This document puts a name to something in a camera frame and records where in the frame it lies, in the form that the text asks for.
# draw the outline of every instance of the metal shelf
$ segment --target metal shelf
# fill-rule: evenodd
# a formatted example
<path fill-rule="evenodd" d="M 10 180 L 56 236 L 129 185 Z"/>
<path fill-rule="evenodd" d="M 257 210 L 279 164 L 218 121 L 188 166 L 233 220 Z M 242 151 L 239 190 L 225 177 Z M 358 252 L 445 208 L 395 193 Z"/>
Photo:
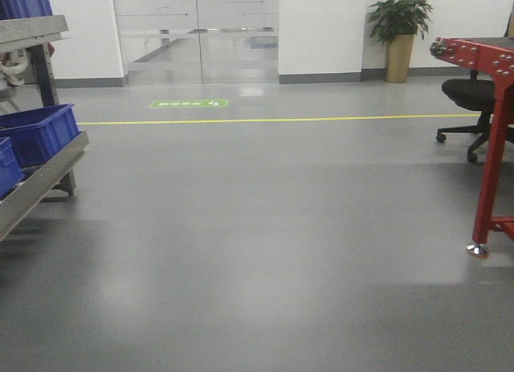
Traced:
<path fill-rule="evenodd" d="M 47 43 L 62 39 L 67 31 L 62 15 L 0 21 L 0 53 L 29 48 L 43 106 L 59 103 Z M 73 195 L 73 166 L 84 155 L 88 135 L 82 132 L 51 160 L 0 201 L 0 240 L 39 203 L 52 188 Z"/>
<path fill-rule="evenodd" d="M 81 159 L 86 145 L 88 135 L 82 132 L 0 202 L 0 240 L 5 238 Z"/>
<path fill-rule="evenodd" d="M 0 20 L 0 53 L 61 40 L 67 30 L 62 15 Z"/>

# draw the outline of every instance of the blue crate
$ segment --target blue crate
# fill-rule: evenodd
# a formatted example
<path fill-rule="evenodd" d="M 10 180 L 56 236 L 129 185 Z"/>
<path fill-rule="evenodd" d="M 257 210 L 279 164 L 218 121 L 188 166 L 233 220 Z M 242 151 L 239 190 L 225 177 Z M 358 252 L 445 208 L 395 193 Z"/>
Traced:
<path fill-rule="evenodd" d="M 51 15 L 49 0 L 0 0 L 0 20 Z"/>
<path fill-rule="evenodd" d="M 0 137 L 10 137 L 22 167 L 42 165 L 79 135 L 73 104 L 0 116 Z"/>
<path fill-rule="evenodd" d="M 9 137 L 0 138 L 0 198 L 23 179 Z"/>

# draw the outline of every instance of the frosted glass door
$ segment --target frosted glass door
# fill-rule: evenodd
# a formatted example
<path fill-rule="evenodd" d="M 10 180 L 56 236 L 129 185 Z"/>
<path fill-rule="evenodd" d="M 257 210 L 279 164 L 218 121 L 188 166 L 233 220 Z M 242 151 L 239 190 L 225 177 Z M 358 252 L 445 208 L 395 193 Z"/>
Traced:
<path fill-rule="evenodd" d="M 114 0 L 130 84 L 278 80 L 278 0 Z"/>
<path fill-rule="evenodd" d="M 114 0 L 130 84 L 201 83 L 197 0 Z"/>
<path fill-rule="evenodd" d="M 206 83 L 278 80 L 278 0 L 198 0 Z"/>

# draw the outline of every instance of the green floor sign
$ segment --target green floor sign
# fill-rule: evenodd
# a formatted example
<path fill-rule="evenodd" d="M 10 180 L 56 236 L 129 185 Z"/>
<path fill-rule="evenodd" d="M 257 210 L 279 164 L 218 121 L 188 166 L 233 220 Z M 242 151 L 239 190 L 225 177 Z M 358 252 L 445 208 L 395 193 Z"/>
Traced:
<path fill-rule="evenodd" d="M 154 101 L 150 108 L 209 108 L 209 107 L 226 107 L 227 99 L 217 100 L 157 100 Z"/>

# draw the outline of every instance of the red table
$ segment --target red table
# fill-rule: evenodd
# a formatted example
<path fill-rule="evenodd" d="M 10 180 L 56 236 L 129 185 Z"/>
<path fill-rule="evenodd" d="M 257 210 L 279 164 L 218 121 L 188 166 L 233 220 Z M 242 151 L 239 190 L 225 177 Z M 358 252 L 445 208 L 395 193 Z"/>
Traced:
<path fill-rule="evenodd" d="M 502 231 L 514 239 L 514 216 L 492 215 L 507 127 L 514 123 L 514 39 L 437 39 L 430 51 L 440 60 L 485 72 L 495 83 L 496 105 L 476 209 L 474 243 L 467 247 L 470 254 L 485 257 L 487 250 L 483 246 L 489 231 Z"/>

